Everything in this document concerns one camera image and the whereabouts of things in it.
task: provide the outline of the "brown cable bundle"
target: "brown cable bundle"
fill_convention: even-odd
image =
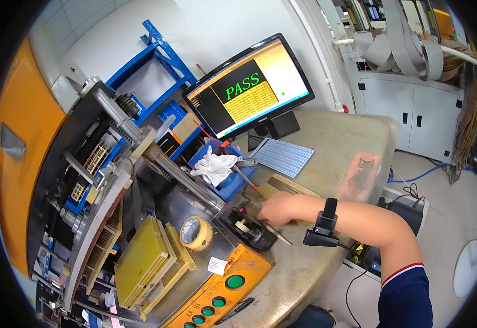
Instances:
[[[477,50],[472,43],[470,45],[473,49],[473,56],[477,57]],[[458,131],[454,140],[454,154],[452,166],[449,170],[451,184],[459,180],[461,169],[466,166],[466,160],[472,151],[477,135],[477,66],[470,67],[470,71],[473,72],[473,79],[466,83],[465,104],[463,106],[465,113],[458,124]]]
[[[467,54],[472,58],[477,58],[464,44],[457,41],[441,40],[441,45]],[[465,63],[466,61],[464,59],[443,52],[443,74],[441,74],[439,81],[452,82],[452,80],[461,74],[462,67],[464,67]]]

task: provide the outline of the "black wrist strap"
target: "black wrist strap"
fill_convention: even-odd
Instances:
[[[319,212],[315,227],[319,228],[320,233],[323,235],[329,236],[332,234],[335,223],[337,222],[337,216],[335,215],[336,209],[337,199],[328,198],[326,200],[326,204],[324,205],[324,211]]]

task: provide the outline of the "white label sticker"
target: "white label sticker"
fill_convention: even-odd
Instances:
[[[211,257],[211,259],[209,260],[208,271],[223,276],[226,264],[228,264],[228,261],[220,260],[216,257]]]

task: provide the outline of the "orange machine panel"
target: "orange machine panel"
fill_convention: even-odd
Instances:
[[[26,38],[11,64],[0,98],[0,129],[5,124],[26,146],[19,162],[0,148],[0,225],[9,259],[25,275],[31,197],[45,155],[65,118]]]
[[[239,244],[227,258],[224,276],[212,274],[191,299],[162,328],[209,328],[248,295],[273,265]]]
[[[444,11],[434,9],[435,20],[439,27],[439,34],[441,34],[442,39],[453,39],[454,36],[454,24],[452,22],[452,17],[449,13]]]

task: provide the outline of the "workbench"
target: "workbench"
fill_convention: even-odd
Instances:
[[[298,110],[295,117],[301,130],[280,140],[313,148],[315,152],[294,181],[324,198],[376,204],[388,178],[399,124],[384,116],[347,115],[324,110]],[[240,146],[242,152],[248,154],[248,133],[238,136],[233,145]],[[369,183],[351,194],[346,192],[346,187],[353,183],[347,183],[347,180],[353,175],[353,162],[361,153],[370,156],[376,167],[365,177]],[[273,169],[259,165],[252,182],[262,186],[275,173]],[[244,193],[236,195],[231,205],[246,202],[248,215],[255,216],[262,201],[246,186]],[[309,226],[292,221],[275,228],[293,246],[277,240],[271,250],[263,254],[275,266],[249,294],[249,297],[255,297],[255,302],[219,327],[286,327],[321,295],[346,258],[347,251],[340,247],[303,245]],[[351,245],[350,238],[336,235],[341,243]]]

